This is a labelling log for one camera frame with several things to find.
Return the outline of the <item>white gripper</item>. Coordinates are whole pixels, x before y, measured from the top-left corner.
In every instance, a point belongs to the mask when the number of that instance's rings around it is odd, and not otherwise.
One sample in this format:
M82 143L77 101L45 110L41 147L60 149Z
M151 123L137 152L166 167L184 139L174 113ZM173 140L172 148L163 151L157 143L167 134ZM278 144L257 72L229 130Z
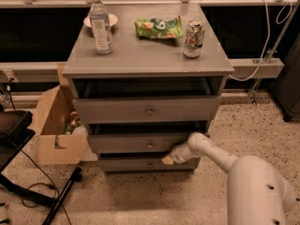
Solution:
M170 155L163 157L161 160L165 165L173 165L174 162L181 164L192 158L199 158L200 153L193 150L187 142L178 144L171 151Z

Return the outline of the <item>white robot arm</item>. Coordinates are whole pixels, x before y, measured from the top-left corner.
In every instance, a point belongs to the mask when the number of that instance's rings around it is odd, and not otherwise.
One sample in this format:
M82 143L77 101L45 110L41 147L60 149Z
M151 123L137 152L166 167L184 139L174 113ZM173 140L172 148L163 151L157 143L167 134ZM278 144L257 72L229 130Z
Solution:
M296 204L293 185L260 157L237 157L202 133L194 132L162 161L167 165L206 156L228 175L228 225L287 225Z

